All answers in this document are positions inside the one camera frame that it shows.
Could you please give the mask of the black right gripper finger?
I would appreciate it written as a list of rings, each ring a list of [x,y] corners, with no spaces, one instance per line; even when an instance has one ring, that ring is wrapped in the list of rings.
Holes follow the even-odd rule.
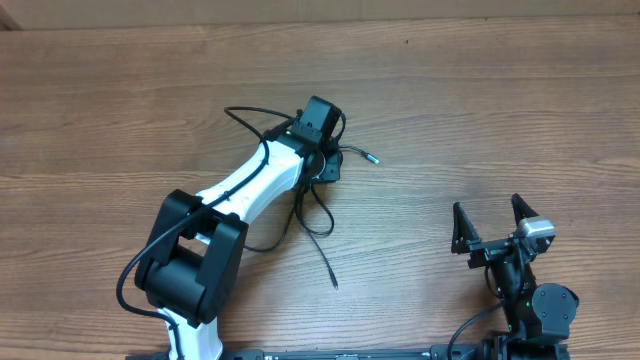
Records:
[[[523,219],[539,216],[518,193],[514,193],[511,196],[511,205],[516,224],[519,224]]]
[[[453,233],[451,240],[452,253],[469,253],[480,243],[481,237],[466,215],[460,202],[453,204]]]

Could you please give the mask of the black cable silver plug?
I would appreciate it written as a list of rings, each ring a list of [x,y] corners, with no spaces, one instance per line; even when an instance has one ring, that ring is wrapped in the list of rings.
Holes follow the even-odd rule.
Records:
[[[298,185],[304,185],[304,184],[306,184],[308,182],[312,182],[309,178],[307,178],[305,176],[305,161],[306,161],[307,157],[309,155],[311,155],[313,152],[315,152],[316,150],[321,150],[322,152],[327,151],[327,150],[339,150],[342,153],[343,162],[344,162],[343,151],[347,150],[347,151],[351,151],[351,152],[359,154],[364,159],[366,159],[367,161],[369,161],[370,163],[373,163],[375,165],[378,165],[380,163],[380,160],[375,155],[373,155],[370,152],[367,152],[366,150],[364,150],[362,148],[359,148],[359,147],[353,146],[353,145],[341,145],[340,144],[341,137],[342,137],[344,131],[346,130],[346,115],[344,113],[342,113],[340,115],[340,121],[341,121],[341,128],[340,128],[340,131],[338,132],[338,134],[336,136],[330,136],[326,141],[321,141],[317,146],[315,146],[311,150],[311,152],[308,155],[306,155],[304,157],[302,172],[301,172],[301,175],[300,175],[299,180],[298,180]],[[335,182],[313,182],[313,183],[316,186],[318,184],[331,184],[331,183],[335,183]]]

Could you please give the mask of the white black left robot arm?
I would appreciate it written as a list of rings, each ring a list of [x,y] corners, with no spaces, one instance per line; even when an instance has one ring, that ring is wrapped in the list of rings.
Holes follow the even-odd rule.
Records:
[[[218,359],[217,318],[234,287],[250,224],[282,193],[296,192],[289,218],[301,220],[307,193],[339,178],[346,117],[317,96],[259,134],[255,154],[218,185],[163,201],[147,244],[124,269],[165,322],[163,359]]]

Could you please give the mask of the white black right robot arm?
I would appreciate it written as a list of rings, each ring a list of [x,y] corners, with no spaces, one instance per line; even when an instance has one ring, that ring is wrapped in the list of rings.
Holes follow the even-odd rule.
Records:
[[[552,222],[517,193],[511,196],[516,228],[504,239],[483,241],[456,202],[452,206],[451,252],[467,254],[468,267],[484,270],[485,285],[497,303],[461,325],[446,345],[448,359],[568,359],[570,325],[579,297],[556,284],[539,285],[531,263],[545,253],[555,236]],[[478,346],[456,341],[471,325],[502,310],[507,331],[492,331]]]

